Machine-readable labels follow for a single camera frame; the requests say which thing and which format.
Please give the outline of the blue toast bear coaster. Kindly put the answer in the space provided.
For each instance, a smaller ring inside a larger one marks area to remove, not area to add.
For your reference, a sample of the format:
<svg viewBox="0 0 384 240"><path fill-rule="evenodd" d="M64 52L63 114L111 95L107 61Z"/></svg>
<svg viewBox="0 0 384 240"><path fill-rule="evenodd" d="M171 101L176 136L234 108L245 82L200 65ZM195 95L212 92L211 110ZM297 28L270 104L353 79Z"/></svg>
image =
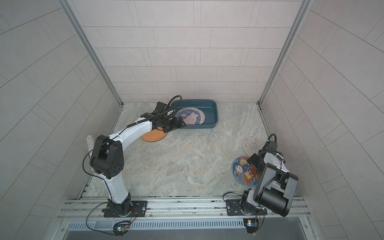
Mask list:
<svg viewBox="0 0 384 240"><path fill-rule="evenodd" d="M248 157L240 156L232 163L232 173L237 182L245 187L256 187L259 183L260 174L257 168L248 163Z"/></svg>

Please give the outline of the orange round coaster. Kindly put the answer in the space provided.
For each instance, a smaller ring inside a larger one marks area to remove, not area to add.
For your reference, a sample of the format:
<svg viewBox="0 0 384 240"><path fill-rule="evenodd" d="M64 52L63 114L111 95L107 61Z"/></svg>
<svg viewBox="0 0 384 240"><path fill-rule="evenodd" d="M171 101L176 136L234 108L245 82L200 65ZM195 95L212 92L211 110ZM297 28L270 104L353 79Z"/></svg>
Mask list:
<svg viewBox="0 0 384 240"><path fill-rule="evenodd" d="M141 139L145 142L157 142L162 140L168 133L164 133L162 129L152 130L141 136Z"/></svg>

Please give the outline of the navy bunny planet coaster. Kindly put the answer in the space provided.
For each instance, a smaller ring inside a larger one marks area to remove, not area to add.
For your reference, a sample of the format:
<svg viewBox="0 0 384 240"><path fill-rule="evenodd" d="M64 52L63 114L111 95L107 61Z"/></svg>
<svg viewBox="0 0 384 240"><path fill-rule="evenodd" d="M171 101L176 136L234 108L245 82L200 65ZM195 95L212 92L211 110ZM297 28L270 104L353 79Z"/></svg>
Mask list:
<svg viewBox="0 0 384 240"><path fill-rule="evenodd" d="M206 119L203 111L193 107L180 109L176 117L182 118L186 125L201 125Z"/></svg>

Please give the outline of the teal plastic storage box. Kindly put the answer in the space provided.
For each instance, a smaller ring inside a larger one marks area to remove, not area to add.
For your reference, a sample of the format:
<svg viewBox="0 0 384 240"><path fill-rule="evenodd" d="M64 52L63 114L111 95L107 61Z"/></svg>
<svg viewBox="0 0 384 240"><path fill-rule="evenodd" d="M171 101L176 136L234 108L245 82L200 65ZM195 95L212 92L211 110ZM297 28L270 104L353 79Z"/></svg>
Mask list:
<svg viewBox="0 0 384 240"><path fill-rule="evenodd" d="M206 119L201 125L187 125L185 129L213 129L219 121L218 107L213 100L182 100L176 107L176 113L182 108L197 108L204 112Z"/></svg>

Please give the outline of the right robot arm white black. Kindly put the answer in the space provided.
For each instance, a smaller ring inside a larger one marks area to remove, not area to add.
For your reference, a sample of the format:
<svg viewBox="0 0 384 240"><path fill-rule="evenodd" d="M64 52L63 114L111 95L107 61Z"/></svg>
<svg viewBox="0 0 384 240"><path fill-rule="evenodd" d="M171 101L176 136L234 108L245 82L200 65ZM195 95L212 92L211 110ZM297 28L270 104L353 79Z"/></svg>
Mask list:
<svg viewBox="0 0 384 240"><path fill-rule="evenodd" d="M262 173L256 187L244 191L240 201L242 212L251 215L264 207L286 217L296 194L298 176L285 167L283 155L274 150L262 150L253 155L251 166Z"/></svg>

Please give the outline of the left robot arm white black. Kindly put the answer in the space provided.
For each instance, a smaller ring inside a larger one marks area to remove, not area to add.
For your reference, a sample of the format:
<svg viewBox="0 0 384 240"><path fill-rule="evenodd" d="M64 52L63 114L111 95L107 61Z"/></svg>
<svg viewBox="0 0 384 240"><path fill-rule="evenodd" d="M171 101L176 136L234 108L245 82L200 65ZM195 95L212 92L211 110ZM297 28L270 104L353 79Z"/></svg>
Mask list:
<svg viewBox="0 0 384 240"><path fill-rule="evenodd" d="M131 195L125 187L122 177L124 168L124 150L142 135L158 128L164 133L183 128L184 120L179 117L142 115L122 131L96 138L90 166L101 178L109 192L107 207L103 209L105 217L132 216Z"/></svg>

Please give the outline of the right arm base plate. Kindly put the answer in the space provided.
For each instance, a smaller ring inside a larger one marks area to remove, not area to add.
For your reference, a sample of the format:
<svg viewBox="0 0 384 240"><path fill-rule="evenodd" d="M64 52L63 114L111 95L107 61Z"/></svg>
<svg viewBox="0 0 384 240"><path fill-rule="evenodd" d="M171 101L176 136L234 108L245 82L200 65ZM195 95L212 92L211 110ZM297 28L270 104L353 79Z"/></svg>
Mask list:
<svg viewBox="0 0 384 240"><path fill-rule="evenodd" d="M246 207L243 207L240 202L240 199L225 200L228 216L266 216L268 214L267 210L263 208L248 210Z"/></svg>

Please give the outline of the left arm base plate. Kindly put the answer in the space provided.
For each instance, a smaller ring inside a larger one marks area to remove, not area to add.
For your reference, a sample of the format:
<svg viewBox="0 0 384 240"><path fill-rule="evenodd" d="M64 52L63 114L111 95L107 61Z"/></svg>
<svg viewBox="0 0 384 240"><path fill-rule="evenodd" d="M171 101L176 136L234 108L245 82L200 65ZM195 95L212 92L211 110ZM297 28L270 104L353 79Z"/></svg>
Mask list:
<svg viewBox="0 0 384 240"><path fill-rule="evenodd" d="M140 218L145 216L147 205L147 201L125 201L116 204L108 200L107 207L102 212L105 218Z"/></svg>

